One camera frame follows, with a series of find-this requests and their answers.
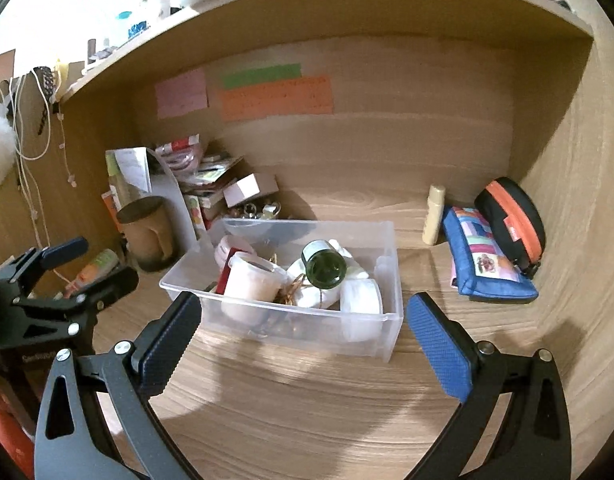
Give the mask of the beige lidded plastic tub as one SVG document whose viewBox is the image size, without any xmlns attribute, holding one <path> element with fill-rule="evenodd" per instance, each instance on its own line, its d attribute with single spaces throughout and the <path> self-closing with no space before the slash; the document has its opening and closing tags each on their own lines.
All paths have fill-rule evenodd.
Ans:
<svg viewBox="0 0 614 480">
<path fill-rule="evenodd" d="M 230 259 L 229 267 L 221 307 L 223 314 L 247 326 L 264 322 L 268 309 L 256 307 L 255 302 L 273 302 L 287 283 L 286 271 L 248 252 L 237 252 Z"/>
</svg>

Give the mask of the green spray pump bottle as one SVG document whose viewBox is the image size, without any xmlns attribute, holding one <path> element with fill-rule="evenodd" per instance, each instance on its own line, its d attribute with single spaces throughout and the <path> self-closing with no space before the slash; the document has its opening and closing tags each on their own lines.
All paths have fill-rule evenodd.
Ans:
<svg viewBox="0 0 614 480">
<path fill-rule="evenodd" d="M 312 240 L 301 249 L 306 278 L 318 289 L 333 289 L 347 274 L 344 257 L 327 240 Z"/>
</svg>

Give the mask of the orange green tube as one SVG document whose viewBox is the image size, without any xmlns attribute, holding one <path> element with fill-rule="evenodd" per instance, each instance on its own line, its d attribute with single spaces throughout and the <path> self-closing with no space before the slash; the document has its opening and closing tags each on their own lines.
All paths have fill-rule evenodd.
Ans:
<svg viewBox="0 0 614 480">
<path fill-rule="evenodd" d="M 70 298 L 76 292 L 86 288 L 112 272 L 119 266 L 120 260 L 113 250 L 107 248 L 99 252 L 88 264 L 86 264 L 76 277 L 65 287 L 64 297 Z"/>
</svg>

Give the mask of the brown paper cup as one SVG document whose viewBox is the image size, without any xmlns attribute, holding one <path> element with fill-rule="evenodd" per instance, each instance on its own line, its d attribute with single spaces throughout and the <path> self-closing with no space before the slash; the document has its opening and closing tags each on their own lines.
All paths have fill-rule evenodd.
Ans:
<svg viewBox="0 0 614 480">
<path fill-rule="evenodd" d="M 160 196 L 146 196 L 121 208 L 116 215 L 128 249 L 146 272 L 164 270 L 178 254 L 166 202 Z"/>
</svg>

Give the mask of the white file holder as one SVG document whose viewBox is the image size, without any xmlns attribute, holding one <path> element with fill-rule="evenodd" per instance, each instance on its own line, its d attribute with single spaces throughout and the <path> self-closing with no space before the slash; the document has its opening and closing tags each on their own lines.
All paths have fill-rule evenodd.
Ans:
<svg viewBox="0 0 614 480">
<path fill-rule="evenodd" d="M 184 255 L 195 247 L 196 233 L 178 180 L 165 161 L 151 148 L 120 148 L 107 151 L 113 156 L 128 191 L 136 197 L 159 196 L 165 200 L 173 235 Z"/>
</svg>

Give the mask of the small white cardboard box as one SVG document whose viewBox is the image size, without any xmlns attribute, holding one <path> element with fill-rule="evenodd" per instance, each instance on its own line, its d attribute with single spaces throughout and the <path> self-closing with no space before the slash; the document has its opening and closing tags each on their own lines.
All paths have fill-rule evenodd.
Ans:
<svg viewBox="0 0 614 480">
<path fill-rule="evenodd" d="M 272 174 L 249 174 L 227 186 L 223 196 L 226 206 L 231 208 L 278 191 L 278 184 Z"/>
</svg>

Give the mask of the blue patchwork pencil pouch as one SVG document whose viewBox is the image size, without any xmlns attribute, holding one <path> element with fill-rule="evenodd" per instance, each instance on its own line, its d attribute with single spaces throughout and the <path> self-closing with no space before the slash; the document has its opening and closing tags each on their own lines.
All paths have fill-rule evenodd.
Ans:
<svg viewBox="0 0 614 480">
<path fill-rule="evenodd" d="M 447 207 L 442 229 L 452 257 L 452 286 L 460 295 L 499 302 L 538 298 L 534 283 L 508 260 L 477 209 Z"/>
</svg>

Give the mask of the white cloth bundle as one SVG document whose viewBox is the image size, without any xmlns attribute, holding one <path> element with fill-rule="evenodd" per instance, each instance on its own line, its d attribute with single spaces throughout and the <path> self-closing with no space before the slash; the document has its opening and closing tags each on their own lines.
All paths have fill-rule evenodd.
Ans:
<svg viewBox="0 0 614 480">
<path fill-rule="evenodd" d="M 333 247 L 344 257 L 347 263 L 346 280 L 361 280 L 369 278 L 369 273 L 366 272 L 360 263 L 348 252 L 348 250 L 339 244 L 335 238 L 328 240 Z M 331 307 L 340 297 L 340 288 L 342 284 L 333 289 L 325 290 L 318 289 L 312 286 L 306 278 L 305 267 L 301 258 L 296 259 L 286 270 L 287 276 L 292 282 L 293 292 L 287 303 L 295 307 L 327 309 Z"/>
</svg>

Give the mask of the pink sticky note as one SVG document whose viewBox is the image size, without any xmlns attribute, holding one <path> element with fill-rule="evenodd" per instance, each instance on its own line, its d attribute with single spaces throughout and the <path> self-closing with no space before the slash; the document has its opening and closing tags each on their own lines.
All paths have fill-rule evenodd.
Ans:
<svg viewBox="0 0 614 480">
<path fill-rule="evenodd" d="M 157 117 L 159 119 L 184 116 L 208 107 L 204 70 L 194 68 L 178 76 L 155 84 Z"/>
</svg>

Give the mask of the clear plastic storage bin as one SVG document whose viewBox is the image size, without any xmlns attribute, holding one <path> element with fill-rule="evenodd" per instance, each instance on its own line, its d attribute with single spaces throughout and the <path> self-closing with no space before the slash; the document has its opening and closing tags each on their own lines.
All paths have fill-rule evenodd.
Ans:
<svg viewBox="0 0 614 480">
<path fill-rule="evenodd" d="M 315 240 L 345 259 L 345 281 L 336 288 L 308 281 L 301 253 Z M 218 255 L 237 243 L 286 278 L 278 298 L 218 292 L 226 264 Z M 200 298 L 205 330 L 301 350 L 389 361 L 403 322 L 396 233 L 389 221 L 219 220 L 159 285 L 170 298 L 181 292 Z"/>
</svg>

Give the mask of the white round jar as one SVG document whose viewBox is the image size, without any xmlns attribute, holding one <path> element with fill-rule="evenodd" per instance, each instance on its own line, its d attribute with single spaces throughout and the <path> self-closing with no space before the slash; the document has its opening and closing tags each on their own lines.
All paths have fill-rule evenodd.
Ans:
<svg viewBox="0 0 614 480">
<path fill-rule="evenodd" d="M 376 339 L 382 330 L 383 301 L 372 278 L 344 281 L 340 289 L 342 331 L 346 341 Z"/>
</svg>

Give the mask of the black orange zipper case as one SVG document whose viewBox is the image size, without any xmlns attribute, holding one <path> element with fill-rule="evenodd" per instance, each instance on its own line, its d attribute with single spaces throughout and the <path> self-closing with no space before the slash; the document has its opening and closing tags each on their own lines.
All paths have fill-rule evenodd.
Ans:
<svg viewBox="0 0 614 480">
<path fill-rule="evenodd" d="M 529 195 L 511 178 L 498 177 L 477 195 L 475 206 L 505 257 L 532 280 L 546 249 L 546 229 Z"/>
</svg>

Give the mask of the cream lotion tube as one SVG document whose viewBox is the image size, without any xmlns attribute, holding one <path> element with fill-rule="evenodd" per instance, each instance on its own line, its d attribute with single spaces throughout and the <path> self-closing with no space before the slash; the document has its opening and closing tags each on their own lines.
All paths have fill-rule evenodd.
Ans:
<svg viewBox="0 0 614 480">
<path fill-rule="evenodd" d="M 444 198 L 446 188 L 440 184 L 432 184 L 427 195 L 427 214 L 422 232 L 422 242 L 433 246 L 438 240 L 442 215 L 444 214 Z"/>
</svg>

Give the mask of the green sticky note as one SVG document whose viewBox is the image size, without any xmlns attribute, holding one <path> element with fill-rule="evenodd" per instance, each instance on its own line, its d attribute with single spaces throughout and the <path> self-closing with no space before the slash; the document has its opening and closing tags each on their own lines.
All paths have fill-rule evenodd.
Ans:
<svg viewBox="0 0 614 480">
<path fill-rule="evenodd" d="M 221 77 L 222 87 L 226 90 L 233 90 L 255 84 L 265 84 L 279 80 L 296 79 L 302 75 L 299 63 L 270 65 L 258 68 L 248 68 L 225 74 Z"/>
</svg>

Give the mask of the orange sticky note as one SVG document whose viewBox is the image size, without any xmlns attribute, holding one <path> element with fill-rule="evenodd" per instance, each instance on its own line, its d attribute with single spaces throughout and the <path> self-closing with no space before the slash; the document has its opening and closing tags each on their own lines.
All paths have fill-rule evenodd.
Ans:
<svg viewBox="0 0 614 480">
<path fill-rule="evenodd" d="M 299 77 L 224 90 L 220 104 L 225 122 L 334 113 L 329 76 Z"/>
</svg>

